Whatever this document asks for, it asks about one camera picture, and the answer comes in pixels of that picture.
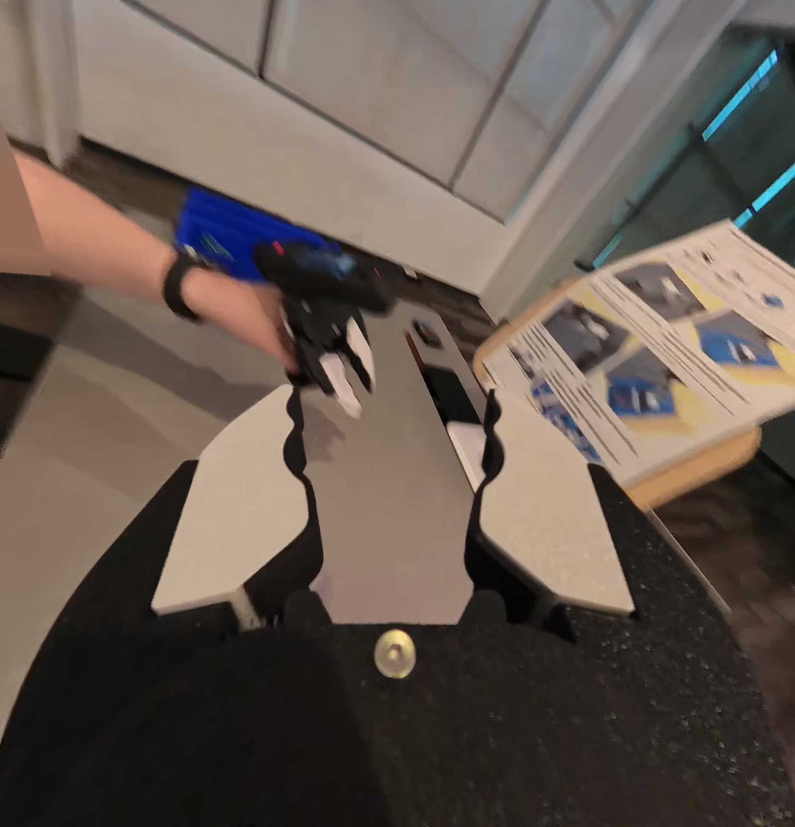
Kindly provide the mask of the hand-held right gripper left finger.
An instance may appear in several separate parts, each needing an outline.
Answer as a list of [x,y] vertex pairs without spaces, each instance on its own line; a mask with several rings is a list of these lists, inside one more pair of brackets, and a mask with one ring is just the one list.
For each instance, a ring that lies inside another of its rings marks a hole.
[[202,451],[151,601],[158,616],[227,605],[277,625],[324,562],[300,390],[281,385]]

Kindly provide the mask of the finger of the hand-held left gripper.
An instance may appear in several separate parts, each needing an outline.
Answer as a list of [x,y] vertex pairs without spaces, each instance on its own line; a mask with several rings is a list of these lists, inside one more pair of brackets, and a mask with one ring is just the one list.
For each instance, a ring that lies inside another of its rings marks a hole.
[[359,312],[351,313],[345,327],[345,355],[367,392],[376,386],[373,352],[368,331]]
[[346,373],[342,357],[335,352],[320,356],[319,365],[328,379],[330,394],[340,407],[353,419],[362,414],[362,404],[355,394]]

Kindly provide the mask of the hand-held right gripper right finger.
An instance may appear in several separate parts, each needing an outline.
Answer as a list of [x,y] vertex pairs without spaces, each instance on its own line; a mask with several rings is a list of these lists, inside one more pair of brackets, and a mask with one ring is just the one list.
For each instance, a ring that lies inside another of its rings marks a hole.
[[465,567],[515,625],[561,625],[567,609],[618,618],[636,605],[593,472],[578,448],[522,396],[490,392],[484,479],[469,517]]

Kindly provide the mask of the blue plastic bin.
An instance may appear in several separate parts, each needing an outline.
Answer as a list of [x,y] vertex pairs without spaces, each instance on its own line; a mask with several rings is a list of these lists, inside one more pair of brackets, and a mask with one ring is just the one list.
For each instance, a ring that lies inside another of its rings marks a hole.
[[341,252],[337,242],[305,227],[197,187],[188,191],[174,232],[175,249],[195,254],[231,278],[258,284],[266,278],[255,263],[255,246],[275,242]]

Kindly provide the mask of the person's left forearm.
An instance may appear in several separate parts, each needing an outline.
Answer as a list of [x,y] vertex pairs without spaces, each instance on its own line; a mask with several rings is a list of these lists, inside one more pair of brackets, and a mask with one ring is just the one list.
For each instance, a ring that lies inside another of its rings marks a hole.
[[51,274],[163,304],[173,247],[20,150],[12,150]]

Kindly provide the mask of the person's left hand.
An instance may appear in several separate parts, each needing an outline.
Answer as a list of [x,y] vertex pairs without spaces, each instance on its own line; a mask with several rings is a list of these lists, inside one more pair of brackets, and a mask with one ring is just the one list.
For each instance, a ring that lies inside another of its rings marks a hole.
[[288,373],[300,373],[277,288],[200,272],[183,295],[187,306],[206,321],[273,357]]

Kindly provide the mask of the black phone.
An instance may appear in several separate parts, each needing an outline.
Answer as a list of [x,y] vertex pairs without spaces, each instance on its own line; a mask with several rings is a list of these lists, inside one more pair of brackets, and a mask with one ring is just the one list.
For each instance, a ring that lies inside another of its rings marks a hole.
[[421,369],[435,409],[446,426],[450,423],[481,425],[483,419],[454,370],[426,365]]

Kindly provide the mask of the black wristband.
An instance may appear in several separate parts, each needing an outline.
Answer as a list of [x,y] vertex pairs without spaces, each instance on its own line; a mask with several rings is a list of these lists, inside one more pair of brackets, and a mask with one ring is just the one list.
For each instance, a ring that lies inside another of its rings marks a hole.
[[204,268],[205,264],[205,260],[190,246],[178,247],[162,279],[161,295],[167,309],[175,317],[195,325],[203,324],[204,320],[187,305],[183,285],[192,270]]

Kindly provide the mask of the printed instruction sheet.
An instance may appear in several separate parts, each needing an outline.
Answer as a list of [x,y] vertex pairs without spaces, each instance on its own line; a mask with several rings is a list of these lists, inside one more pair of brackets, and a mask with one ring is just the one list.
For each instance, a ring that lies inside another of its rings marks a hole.
[[795,410],[795,267],[714,223],[561,284],[474,367],[635,488]]

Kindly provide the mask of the dark glass window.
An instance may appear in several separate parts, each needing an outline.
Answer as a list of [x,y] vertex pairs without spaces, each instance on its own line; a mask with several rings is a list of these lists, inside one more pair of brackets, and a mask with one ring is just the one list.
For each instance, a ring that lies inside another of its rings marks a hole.
[[713,112],[623,200],[575,265],[591,271],[724,219],[795,267],[795,38],[768,37]]

